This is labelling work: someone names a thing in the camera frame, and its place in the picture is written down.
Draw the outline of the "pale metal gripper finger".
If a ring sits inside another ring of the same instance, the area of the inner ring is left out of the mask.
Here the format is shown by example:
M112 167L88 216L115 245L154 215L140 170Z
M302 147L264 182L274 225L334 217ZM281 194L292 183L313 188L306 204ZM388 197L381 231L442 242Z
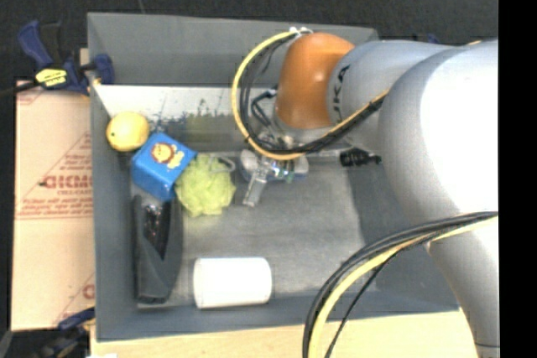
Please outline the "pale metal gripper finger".
M261 200L261 196L267 183L268 175L265 172L258 170L252 173L242 202L249 207L256 206Z

